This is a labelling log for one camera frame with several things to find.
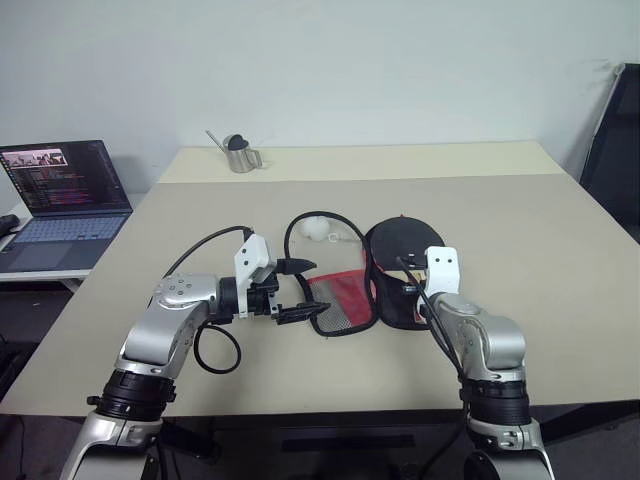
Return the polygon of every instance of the black cable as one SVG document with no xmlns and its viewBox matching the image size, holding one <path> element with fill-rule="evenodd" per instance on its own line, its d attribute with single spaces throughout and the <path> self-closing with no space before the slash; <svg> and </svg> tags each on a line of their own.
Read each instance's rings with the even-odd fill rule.
<svg viewBox="0 0 640 480">
<path fill-rule="evenodd" d="M 440 445 L 440 448 L 436 450 L 433 455 L 425 462 L 425 464 L 420 469 L 420 474 L 418 475 L 418 480 L 424 480 L 427 478 L 427 474 L 433 465 L 438 461 L 438 459 L 446 452 L 451 445 L 455 443 L 460 434 L 464 431 L 464 428 L 467 424 L 467 414 L 469 412 L 469 404 L 464 402 L 462 404 L 462 417 L 458 420 L 455 429 L 451 432 L 451 435 L 445 440 L 445 442 Z"/>
<path fill-rule="evenodd" d="M 160 463 L 160 479 L 169 480 L 167 456 L 164 454 L 164 446 L 159 438 L 156 438 L 156 450 L 158 451 L 158 463 Z"/>
<path fill-rule="evenodd" d="M 200 339 L 202 337 L 202 332 L 204 332 L 205 330 L 215 330 L 216 332 L 220 332 L 229 340 L 231 340 L 231 343 L 233 343 L 233 346 L 236 349 L 236 362 L 231 367 L 223 369 L 213 368 L 207 365 L 204 360 L 202 360 L 202 357 L 200 356 Z M 198 327 L 198 330 L 196 330 L 196 336 L 193 340 L 193 356 L 196 358 L 196 362 L 198 363 L 198 365 L 200 365 L 200 367 L 207 372 L 222 375 L 225 373 L 231 373 L 236 368 L 238 368 L 238 365 L 240 365 L 240 361 L 242 360 L 242 350 L 240 349 L 240 344 L 233 337 L 233 335 L 217 325 L 213 325 L 210 322 L 205 322 Z"/>
<path fill-rule="evenodd" d="M 195 245 L 193 245 L 189 250 L 187 250 L 182 255 L 180 255 L 180 258 L 178 258 L 178 260 L 176 260 L 173 263 L 173 265 L 169 267 L 169 270 L 167 270 L 167 273 L 165 273 L 163 277 L 168 277 L 173 272 L 175 272 L 176 268 L 178 268 L 180 264 L 184 262 L 189 255 L 191 255 L 193 252 L 195 252 L 198 248 L 200 248 L 202 245 L 207 243 L 209 240 L 213 240 L 214 238 L 219 237 L 220 235 L 224 235 L 225 233 L 235 232 L 238 230 L 242 231 L 245 234 L 245 237 L 253 233 L 253 229 L 251 229 L 250 227 L 245 227 L 243 225 L 235 225 L 233 227 L 227 227 L 227 228 L 223 228 L 222 230 L 218 230 L 217 232 L 214 232 L 211 235 L 207 235 L 202 240 L 198 241 Z"/>
<path fill-rule="evenodd" d="M 367 302 L 369 303 L 369 308 L 371 309 L 371 318 L 369 319 L 369 321 L 367 323 L 364 323 L 362 325 L 358 325 L 356 327 L 351 327 L 349 328 L 346 332 L 343 330 L 339 330 L 336 332 L 325 332 L 323 330 L 320 329 L 320 327 L 318 326 L 318 322 L 315 319 L 315 317 L 313 317 L 311 319 L 311 325 L 313 326 L 313 329 L 319 333 L 320 335 L 323 335 L 325 337 L 338 337 L 338 336 L 342 336 L 342 335 L 346 335 L 346 334 L 351 334 L 351 333 L 356 333 L 356 332 L 361 332 L 363 330 L 366 330 L 367 328 L 371 327 L 376 320 L 378 319 L 378 307 L 376 305 L 376 300 L 373 297 L 373 292 L 371 291 L 371 271 L 373 270 L 373 255 L 371 254 L 371 248 L 369 246 L 369 242 L 367 241 L 367 239 L 365 238 L 365 236 L 362 234 L 362 232 L 360 231 L 360 229 L 358 227 L 356 227 L 356 225 L 349 220 L 346 217 L 343 217 L 342 215 L 339 215 L 337 213 L 333 213 L 333 212 L 325 212 L 322 210 L 317 210 L 317 211 L 313 211 L 313 212 L 305 212 L 302 213 L 300 215 L 298 215 L 296 218 L 294 218 L 291 223 L 289 224 L 289 226 L 287 227 L 287 231 L 284 234 L 284 256 L 285 258 L 291 258 L 291 251 L 289 249 L 289 239 L 291 237 L 291 232 L 293 231 L 293 227 L 302 219 L 304 218 L 308 218 L 308 217 L 327 217 L 327 218 L 332 218 L 333 220 L 338 220 L 339 222 L 344 223 L 345 225 L 347 225 L 351 230 L 353 230 L 353 232 L 357 235 L 358 239 L 360 239 L 360 242 L 362 243 L 362 249 L 364 250 L 364 255 L 365 255 L 365 267 L 364 267 L 364 292 L 365 295 L 367 296 Z M 297 274 L 294 275 L 296 280 L 298 281 L 298 284 L 300 285 L 300 288 L 302 289 L 302 293 L 304 294 L 304 298 L 305 301 L 307 302 L 311 302 L 313 301 L 313 294 L 311 293 L 311 287 L 309 287 L 309 283 L 307 282 L 307 279 L 301 275 L 301 274 Z"/>
<path fill-rule="evenodd" d="M 175 426 L 178 426 L 178 419 L 174 418 L 173 419 L 173 424 Z M 173 469 L 176 472 L 176 478 L 178 480 L 182 480 L 182 475 L 180 474 L 180 468 L 178 468 L 178 459 L 176 458 L 176 451 L 171 449 L 171 459 L 173 460 Z"/>
<path fill-rule="evenodd" d="M 425 307 L 429 310 L 429 313 L 431 314 L 431 317 L 435 321 L 435 324 L 437 325 L 439 330 L 439 332 L 437 332 L 433 328 L 433 322 L 430 321 L 430 318 L 428 316 L 425 316 L 427 324 L 429 325 L 429 328 L 431 329 L 431 333 L 433 334 L 433 338 L 438 344 L 438 346 L 440 347 L 440 349 L 444 352 L 444 354 L 447 356 L 447 358 L 449 358 L 449 360 L 455 367 L 456 372 L 458 373 L 458 379 L 462 380 L 464 378 L 462 365 L 460 365 L 460 360 L 458 360 L 458 356 L 456 355 L 456 351 L 453 346 L 453 343 L 451 342 L 451 338 L 449 337 L 449 334 L 447 333 L 444 326 L 442 325 L 440 316 L 436 312 L 435 308 L 433 308 L 433 305 L 431 305 L 431 302 L 429 301 L 429 298 L 427 297 L 424 291 L 424 288 L 422 288 L 422 285 L 420 285 L 420 282 L 418 282 L 418 280 L 413 275 L 413 273 L 411 273 L 411 271 L 405 265 L 405 261 L 402 258 L 397 257 L 396 262 L 398 263 L 402 271 L 405 273 L 405 275 L 409 279 L 409 282 L 411 282 L 411 284 L 420 293 L 420 297 L 422 297 L 422 301 L 424 302 Z"/>
<path fill-rule="evenodd" d="M 175 262 L 173 262 L 173 265 L 169 267 L 169 270 L 167 270 L 166 273 L 163 275 L 163 278 L 168 277 L 173 272 L 175 272 L 176 269 L 182 264 L 182 262 L 184 262 L 187 259 L 187 257 L 189 257 L 189 255 L 191 255 L 193 252 L 195 252 L 198 248 L 200 248 L 202 245 L 207 243 L 209 240 L 213 240 L 214 238 L 220 237 L 226 233 L 237 232 L 237 231 L 241 231 L 243 233 L 245 240 L 249 238 L 249 236 L 253 233 L 253 229 L 251 227 L 246 227 L 244 225 L 235 225 L 233 227 L 227 227 L 227 228 L 223 228 L 222 230 L 218 230 L 217 232 L 213 232 L 212 234 L 207 235 L 206 237 L 200 239 L 198 242 L 192 245 L 191 248 L 189 248 L 186 252 L 180 255 L 180 257 Z M 231 343 L 233 343 L 233 346 L 236 348 L 236 352 L 237 352 L 236 362 L 233 364 L 232 367 L 217 369 L 217 368 L 210 367 L 204 362 L 204 360 L 202 360 L 202 357 L 200 356 L 200 339 L 202 337 L 202 332 L 204 330 L 216 330 L 222 333 L 224 336 L 226 336 L 229 340 L 231 340 Z M 240 344 L 233 337 L 233 335 L 231 335 L 229 332 L 227 332 L 226 330 L 218 326 L 210 324 L 209 322 L 203 323 L 196 330 L 196 336 L 193 342 L 193 354 L 196 358 L 196 362 L 198 363 L 198 365 L 200 365 L 200 367 L 202 367 L 204 370 L 206 370 L 209 373 L 215 373 L 215 374 L 225 374 L 225 373 L 233 372 L 236 368 L 238 368 L 238 365 L 240 365 L 240 360 L 242 359 L 242 351 L 240 349 Z"/>
<path fill-rule="evenodd" d="M 20 437 L 20 473 L 16 478 L 17 480 L 25 480 L 27 478 L 27 474 L 24 472 L 24 436 L 26 433 L 26 427 L 22 416 L 18 416 L 18 422 L 20 422 L 20 425 L 22 426 L 22 435 Z"/>
<path fill-rule="evenodd" d="M 438 312 L 436 312 L 436 309 L 433 308 L 433 305 L 431 305 L 431 302 L 429 301 L 429 298 L 427 297 L 427 294 L 424 291 L 424 288 L 422 287 L 422 285 L 420 285 L 420 282 L 418 282 L 418 279 L 416 279 L 413 273 L 411 273 L 411 271 L 407 268 L 407 264 L 413 266 L 414 265 L 413 262 L 407 261 L 406 259 L 403 259 L 400 257 L 396 258 L 396 262 L 398 263 L 402 271 L 405 273 L 405 275 L 409 279 L 409 282 L 411 282 L 411 284 L 420 293 L 420 297 L 422 298 L 422 301 L 425 303 L 426 308 L 429 310 L 429 313 L 431 314 L 431 317 L 435 321 L 439 330 L 439 333 L 436 332 L 435 329 L 433 328 L 433 322 L 430 321 L 430 317 L 425 316 L 425 319 L 427 320 L 427 324 L 429 324 L 429 328 L 431 329 L 431 333 L 433 334 L 433 338 L 436 340 L 436 343 L 438 344 L 440 349 L 444 352 L 444 354 L 449 358 L 449 360 L 455 367 L 456 371 L 458 372 L 458 380 L 462 382 L 465 378 L 464 371 L 462 370 L 462 365 L 460 365 L 460 360 L 458 360 L 458 356 L 456 355 L 455 349 L 453 347 L 453 343 L 451 342 L 451 338 L 449 337 L 449 334 L 447 333 L 447 331 L 444 329 L 444 326 L 442 325 L 442 321 L 440 320 L 440 316 L 438 315 Z M 469 412 L 469 404 L 468 402 L 465 401 L 462 403 L 462 417 L 458 421 L 456 428 L 454 429 L 453 432 L 451 432 L 451 435 L 449 436 L 449 438 L 447 438 L 447 440 L 440 446 L 440 448 L 438 448 L 438 450 L 436 450 L 433 453 L 431 458 L 429 458 L 429 460 L 427 460 L 425 464 L 422 466 L 422 468 L 420 469 L 420 474 L 418 475 L 419 480 L 424 480 L 426 478 L 427 473 L 429 473 L 429 470 L 431 469 L 431 467 L 451 447 L 451 445 L 453 445 L 453 443 L 457 440 L 460 434 L 464 431 L 464 428 L 467 422 L 468 412 Z"/>
</svg>

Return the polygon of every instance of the white object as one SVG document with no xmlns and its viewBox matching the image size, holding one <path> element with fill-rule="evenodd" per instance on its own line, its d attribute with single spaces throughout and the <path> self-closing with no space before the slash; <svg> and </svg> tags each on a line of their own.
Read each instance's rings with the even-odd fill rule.
<svg viewBox="0 0 640 480">
<path fill-rule="evenodd" d="M 425 293 L 458 293 L 460 288 L 460 266 L 458 252 L 451 247 L 429 247 L 424 255 L 427 259 L 427 286 Z"/>
<path fill-rule="evenodd" d="M 247 289 L 252 282 L 262 283 L 273 271 L 275 262 L 271 260 L 269 248 L 264 237 L 255 233 L 240 247 L 233 257 L 236 271 L 236 289 L 238 293 L 238 316 L 249 316 Z"/>
<path fill-rule="evenodd" d="M 330 230 L 327 217 L 308 217 L 300 222 L 300 233 L 316 242 L 326 240 Z"/>
</svg>

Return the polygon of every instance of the white desk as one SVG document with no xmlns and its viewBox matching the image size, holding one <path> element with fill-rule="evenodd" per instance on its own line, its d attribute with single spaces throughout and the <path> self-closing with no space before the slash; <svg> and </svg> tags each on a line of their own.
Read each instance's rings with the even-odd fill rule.
<svg viewBox="0 0 640 480">
<path fill-rule="evenodd" d="M 142 201 L 144 197 L 143 194 L 129 194 L 127 195 L 129 198 L 129 203 L 131 203 L 132 208 L 136 208 L 136 206 Z M 29 209 L 24 204 L 24 202 L 18 203 L 15 207 L 11 209 L 9 212 L 17 216 L 20 219 L 20 224 L 16 230 L 22 229 L 29 220 L 31 220 L 31 213 Z M 4 246 L 11 241 L 13 237 L 7 236 L 0 240 L 0 250 L 4 248 Z M 11 273 L 0 273 L 0 282 L 34 282 L 34 281 L 60 281 L 66 287 L 68 287 L 72 291 L 76 291 L 78 288 L 78 284 L 80 281 L 84 280 L 91 270 L 48 270 L 42 272 L 11 272 Z"/>
<path fill-rule="evenodd" d="M 640 397 L 640 249 L 537 144 L 262 152 L 269 169 L 235 175 L 215 149 L 182 150 L 68 303 L 0 412 L 86 414 L 86 396 L 102 391 L 153 286 L 184 250 L 219 228 L 246 224 L 281 256 L 289 221 L 315 209 L 342 213 L 363 231 L 398 214 L 432 225 L 460 253 L 462 291 L 523 329 L 534 404 Z M 390 162 L 404 178 L 378 179 Z M 307 172 L 312 181 L 302 181 Z M 212 242 L 183 271 L 232 274 L 240 241 L 230 235 Z M 327 254 L 325 245 L 295 241 L 296 255 L 318 261 L 317 274 L 356 266 L 359 258 L 354 243 L 333 244 Z M 283 303 L 301 299 L 293 280 L 281 287 Z M 189 357 L 167 415 L 460 406 L 455 373 L 427 332 L 378 322 L 325 339 L 307 323 L 277 327 L 268 318 L 236 320 L 229 330 L 243 348 L 238 370 L 210 375 Z M 225 342 L 207 335 L 203 356 L 230 362 Z"/>
</svg>

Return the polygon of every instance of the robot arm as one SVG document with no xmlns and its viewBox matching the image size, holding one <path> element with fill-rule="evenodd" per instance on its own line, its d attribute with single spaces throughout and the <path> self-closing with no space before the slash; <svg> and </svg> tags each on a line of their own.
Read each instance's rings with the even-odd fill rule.
<svg viewBox="0 0 640 480">
<path fill-rule="evenodd" d="M 540 426 L 529 414 L 522 331 L 458 294 L 455 249 L 430 247 L 426 257 L 426 293 L 462 366 L 467 431 L 478 449 L 465 463 L 465 478 L 553 480 Z M 427 315 L 421 303 L 418 311 Z"/>
<path fill-rule="evenodd" d="M 234 257 L 236 277 L 174 274 L 156 286 L 143 316 L 129 331 L 102 396 L 89 397 L 87 415 L 63 467 L 61 480 L 155 478 L 145 452 L 155 444 L 167 403 L 203 323 L 228 323 L 234 314 L 271 315 L 278 324 L 305 320 L 329 307 L 304 303 L 282 308 L 276 273 L 315 267 L 306 260 L 272 260 L 264 238 L 251 235 Z"/>
</svg>

